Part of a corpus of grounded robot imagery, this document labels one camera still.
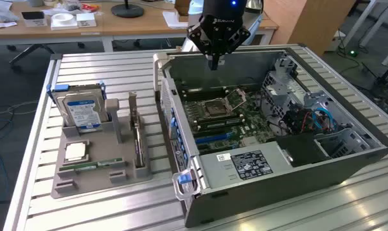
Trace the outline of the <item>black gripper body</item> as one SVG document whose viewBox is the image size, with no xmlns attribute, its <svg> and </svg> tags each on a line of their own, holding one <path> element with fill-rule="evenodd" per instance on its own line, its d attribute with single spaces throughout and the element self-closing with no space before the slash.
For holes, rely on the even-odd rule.
<svg viewBox="0 0 388 231">
<path fill-rule="evenodd" d="M 201 18 L 201 26 L 213 44 L 215 32 L 227 27 L 245 26 L 243 15 L 246 10 L 245 0 L 207 0 Z"/>
</svg>

